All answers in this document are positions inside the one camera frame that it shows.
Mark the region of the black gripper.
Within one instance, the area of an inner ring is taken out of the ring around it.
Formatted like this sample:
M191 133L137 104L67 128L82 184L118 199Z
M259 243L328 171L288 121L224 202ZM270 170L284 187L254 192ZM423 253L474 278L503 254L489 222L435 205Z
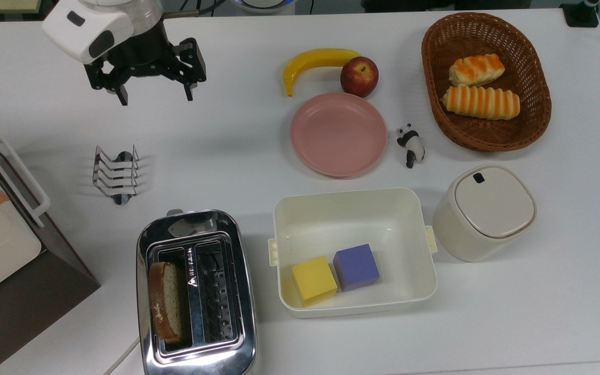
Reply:
M108 73L103 71L106 61L112 65ZM148 76L152 66L156 69L154 74L160 74L162 68L172 73L179 72L177 81L183 84L188 101L193 100L192 89L207 80L205 62L197 40L188 38L173 46L167 38L163 20L113 47L105 57L84 64L91 88L115 94L124 106L128 105L124 83L129 79L129 73L133 72L131 69L138 67L144 76Z

